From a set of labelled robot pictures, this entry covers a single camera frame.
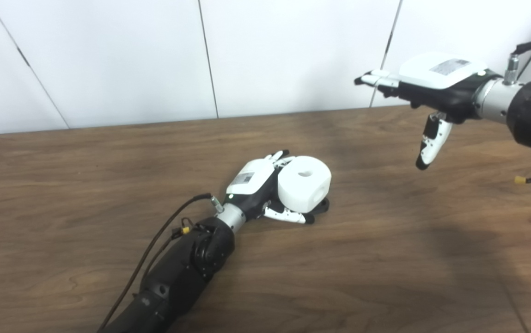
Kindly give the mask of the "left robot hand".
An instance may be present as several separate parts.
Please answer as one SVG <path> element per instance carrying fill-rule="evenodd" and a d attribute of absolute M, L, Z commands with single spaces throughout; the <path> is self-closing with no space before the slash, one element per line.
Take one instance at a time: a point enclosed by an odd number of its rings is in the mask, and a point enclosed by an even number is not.
<path fill-rule="evenodd" d="M 289 209 L 278 196 L 278 175 L 294 159 L 288 150 L 279 150 L 245 164 L 228 185 L 223 210 L 217 218 L 234 232 L 246 222 L 260 218 L 312 225 L 314 215 Z"/>

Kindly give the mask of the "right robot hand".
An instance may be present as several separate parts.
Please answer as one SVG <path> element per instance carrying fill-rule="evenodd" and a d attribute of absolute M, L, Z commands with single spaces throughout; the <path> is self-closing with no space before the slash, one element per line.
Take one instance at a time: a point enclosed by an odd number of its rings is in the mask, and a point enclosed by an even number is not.
<path fill-rule="evenodd" d="M 354 84 L 375 88 L 386 98 L 407 101 L 411 108 L 433 110 L 426 120 L 415 162 L 424 170 L 434 162 L 454 125 L 479 119 L 476 111 L 480 90 L 500 78 L 483 62 L 430 52 L 409 59 L 394 73 L 369 70 L 355 78 Z"/>

